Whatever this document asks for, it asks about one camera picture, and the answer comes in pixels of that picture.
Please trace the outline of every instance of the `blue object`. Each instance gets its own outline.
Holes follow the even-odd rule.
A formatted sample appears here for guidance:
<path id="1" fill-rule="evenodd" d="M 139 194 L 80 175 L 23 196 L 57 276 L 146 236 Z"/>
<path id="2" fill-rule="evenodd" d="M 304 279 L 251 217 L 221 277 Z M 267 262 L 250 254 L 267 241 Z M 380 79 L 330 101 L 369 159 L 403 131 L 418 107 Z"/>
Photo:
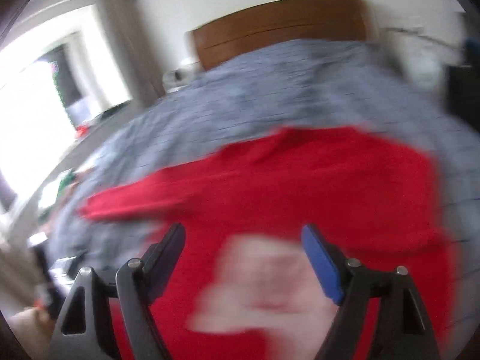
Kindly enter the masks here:
<path id="1" fill-rule="evenodd" d="M 342 289 L 340 273 L 322 244 L 316 230 L 309 225 L 304 226 L 301 231 L 301 242 L 322 286 L 323 293 L 325 293 L 327 298 L 332 299 L 336 305 L 341 305 L 345 293 Z"/>

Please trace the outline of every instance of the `brown headboard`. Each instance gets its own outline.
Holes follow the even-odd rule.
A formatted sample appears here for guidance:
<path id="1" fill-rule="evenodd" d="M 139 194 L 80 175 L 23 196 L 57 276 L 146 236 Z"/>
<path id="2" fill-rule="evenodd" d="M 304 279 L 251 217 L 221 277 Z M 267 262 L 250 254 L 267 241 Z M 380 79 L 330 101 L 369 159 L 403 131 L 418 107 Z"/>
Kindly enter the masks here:
<path id="1" fill-rule="evenodd" d="M 241 10 L 192 31 L 203 68 L 292 39 L 366 41 L 373 27 L 364 0 L 281 0 Z"/>

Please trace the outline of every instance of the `red sweater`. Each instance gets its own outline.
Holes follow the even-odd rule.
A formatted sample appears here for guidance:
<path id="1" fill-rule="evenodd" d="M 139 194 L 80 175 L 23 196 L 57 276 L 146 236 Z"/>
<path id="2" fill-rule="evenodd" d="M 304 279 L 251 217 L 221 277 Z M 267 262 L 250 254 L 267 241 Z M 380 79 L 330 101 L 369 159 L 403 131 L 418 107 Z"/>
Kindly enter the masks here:
<path id="1" fill-rule="evenodd" d="M 267 358 L 260 331 L 205 334 L 189 330 L 187 321 L 232 235 L 299 243 L 307 223 L 373 269 L 407 266 L 438 340 L 445 340 L 453 263 L 438 227 L 435 173 L 425 156 L 396 142 L 350 127 L 283 128 L 100 192 L 82 213 L 93 220 L 161 220 L 157 239 L 174 222 L 185 226 L 185 249 L 164 296 L 151 307 L 175 360 Z M 118 339 L 127 357 L 122 333 Z"/>

